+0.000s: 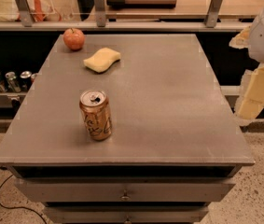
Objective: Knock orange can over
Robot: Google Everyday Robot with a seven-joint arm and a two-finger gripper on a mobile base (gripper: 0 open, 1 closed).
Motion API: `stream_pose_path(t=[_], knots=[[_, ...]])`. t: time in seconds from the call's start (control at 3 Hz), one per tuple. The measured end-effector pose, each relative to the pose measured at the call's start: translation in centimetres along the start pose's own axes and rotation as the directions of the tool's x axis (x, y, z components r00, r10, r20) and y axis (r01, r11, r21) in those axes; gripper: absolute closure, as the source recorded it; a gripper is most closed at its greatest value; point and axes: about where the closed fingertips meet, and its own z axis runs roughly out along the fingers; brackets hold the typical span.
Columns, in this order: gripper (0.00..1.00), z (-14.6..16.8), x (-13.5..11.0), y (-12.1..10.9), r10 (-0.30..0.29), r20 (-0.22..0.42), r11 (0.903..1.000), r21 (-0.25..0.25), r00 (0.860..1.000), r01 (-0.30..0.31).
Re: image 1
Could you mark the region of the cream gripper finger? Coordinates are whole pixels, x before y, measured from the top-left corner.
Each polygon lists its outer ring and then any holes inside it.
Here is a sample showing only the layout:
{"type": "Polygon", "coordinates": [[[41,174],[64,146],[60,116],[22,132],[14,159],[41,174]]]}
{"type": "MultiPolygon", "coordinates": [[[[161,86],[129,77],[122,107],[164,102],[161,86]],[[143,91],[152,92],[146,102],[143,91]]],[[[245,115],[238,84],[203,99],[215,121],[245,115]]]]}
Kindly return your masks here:
{"type": "Polygon", "coordinates": [[[249,43],[249,33],[250,27],[247,26],[230,40],[229,46],[234,49],[247,49],[249,43]]]}
{"type": "Polygon", "coordinates": [[[240,121],[252,121],[264,109],[264,63],[242,76],[240,94],[235,103],[235,116],[240,121]]]}

